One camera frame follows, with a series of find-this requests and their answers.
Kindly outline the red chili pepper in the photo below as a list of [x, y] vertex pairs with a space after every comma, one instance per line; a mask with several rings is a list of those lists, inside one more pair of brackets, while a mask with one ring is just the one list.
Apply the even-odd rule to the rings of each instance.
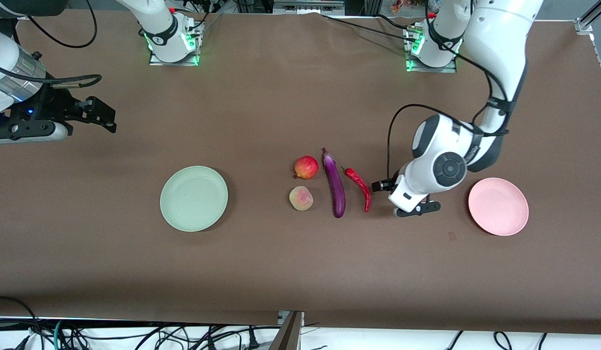
[[371, 196], [371, 191], [369, 189], [369, 186], [365, 183], [365, 181], [361, 178], [361, 176], [353, 168], [342, 168], [342, 169], [343, 169], [344, 175], [347, 178], [349, 178], [350, 180], [352, 180], [354, 182], [354, 184], [356, 184], [356, 186], [358, 186], [359, 189], [361, 190], [361, 192], [363, 193], [364, 200], [365, 200], [364, 211], [370, 212], [371, 205], [372, 205], [372, 196]]

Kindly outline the long purple eggplant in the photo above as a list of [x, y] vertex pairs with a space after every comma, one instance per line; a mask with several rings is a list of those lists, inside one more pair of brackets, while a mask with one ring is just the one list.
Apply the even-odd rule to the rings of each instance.
[[322, 148], [322, 161], [332, 195], [334, 217], [341, 218], [344, 216], [346, 208], [345, 190], [337, 163], [326, 148]]

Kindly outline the red apple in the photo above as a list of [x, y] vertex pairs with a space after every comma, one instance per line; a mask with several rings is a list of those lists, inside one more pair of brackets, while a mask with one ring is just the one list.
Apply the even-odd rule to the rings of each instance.
[[311, 156], [300, 157], [294, 163], [295, 178], [312, 179], [319, 171], [319, 164], [316, 158]]

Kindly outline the pink yellow peach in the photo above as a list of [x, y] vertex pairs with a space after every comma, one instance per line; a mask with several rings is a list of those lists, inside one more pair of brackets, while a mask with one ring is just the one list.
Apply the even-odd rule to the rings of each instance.
[[313, 195], [305, 186], [296, 186], [291, 190], [288, 197], [293, 208], [299, 212], [309, 210], [314, 203]]

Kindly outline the pink round plate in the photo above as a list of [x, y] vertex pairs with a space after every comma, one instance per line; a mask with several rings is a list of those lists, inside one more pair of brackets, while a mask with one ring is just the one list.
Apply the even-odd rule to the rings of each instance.
[[501, 178], [490, 177], [476, 182], [470, 189], [467, 205], [479, 228], [495, 236], [519, 233], [529, 218], [529, 207], [523, 193]]

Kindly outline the brown table cover sheet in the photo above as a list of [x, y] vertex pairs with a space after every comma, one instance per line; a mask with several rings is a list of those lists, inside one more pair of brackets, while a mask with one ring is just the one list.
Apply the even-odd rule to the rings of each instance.
[[[388, 125], [419, 103], [469, 120], [483, 73], [408, 72], [402, 43], [317, 14], [223, 15], [197, 67], [152, 67], [135, 18], [98, 11], [92, 46], [67, 49], [28, 21], [18, 35], [58, 77], [97, 73], [73, 95], [116, 109], [116, 133], [75, 122], [58, 142], [0, 145], [0, 296], [39, 317], [274, 324], [280, 310], [330, 327], [601, 334], [601, 69], [572, 23], [534, 23], [528, 74], [497, 163], [433, 195], [442, 208], [369, 213], [344, 179], [335, 218], [326, 148], [367, 182], [387, 177]], [[223, 216], [171, 227], [163, 186], [190, 166], [218, 171]], [[476, 182], [507, 180], [529, 218], [512, 236], [470, 216]], [[296, 186], [309, 210], [289, 201]]]

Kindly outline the pale green round plate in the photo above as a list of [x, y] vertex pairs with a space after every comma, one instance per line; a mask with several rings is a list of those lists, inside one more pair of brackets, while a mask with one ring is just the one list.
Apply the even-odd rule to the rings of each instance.
[[182, 232], [200, 232], [225, 213], [229, 189], [222, 175], [206, 166], [174, 173], [163, 186], [159, 206], [164, 220]]

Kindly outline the grey metal box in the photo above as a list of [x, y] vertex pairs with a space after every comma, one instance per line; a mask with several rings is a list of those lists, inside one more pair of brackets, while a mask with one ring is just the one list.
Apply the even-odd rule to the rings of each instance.
[[344, 16], [344, 0], [273, 0], [273, 14], [319, 13], [328, 16]]

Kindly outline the aluminium corner profile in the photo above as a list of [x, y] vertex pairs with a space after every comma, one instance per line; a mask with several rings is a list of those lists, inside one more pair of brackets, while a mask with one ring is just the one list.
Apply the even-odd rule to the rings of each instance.
[[578, 35], [592, 33], [592, 24], [601, 17], [601, 0], [597, 0], [581, 17], [574, 20], [575, 31]]

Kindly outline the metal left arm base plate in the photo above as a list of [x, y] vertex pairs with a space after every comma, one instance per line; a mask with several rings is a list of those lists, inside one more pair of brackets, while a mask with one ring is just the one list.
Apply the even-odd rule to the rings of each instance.
[[403, 35], [405, 38], [412, 38], [413, 41], [405, 42], [405, 58], [407, 60], [407, 71], [415, 72], [431, 72], [431, 73], [456, 73], [458, 71], [456, 66], [456, 60], [453, 57], [449, 64], [443, 67], [431, 67], [423, 63], [418, 53], [423, 48], [424, 44], [428, 42], [423, 34], [423, 27], [416, 25], [409, 25], [403, 29]]

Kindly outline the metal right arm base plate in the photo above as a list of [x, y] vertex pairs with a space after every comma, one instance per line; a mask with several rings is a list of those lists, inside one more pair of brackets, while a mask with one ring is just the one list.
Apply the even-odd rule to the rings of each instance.
[[144, 31], [151, 51], [151, 66], [198, 66], [203, 39], [203, 22], [174, 14], [170, 26], [160, 33]]

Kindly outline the grey metal frame post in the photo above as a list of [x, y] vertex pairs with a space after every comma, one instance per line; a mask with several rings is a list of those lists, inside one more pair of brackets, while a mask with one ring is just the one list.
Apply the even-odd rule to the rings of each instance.
[[304, 312], [281, 310], [279, 316], [283, 323], [268, 350], [300, 350]]

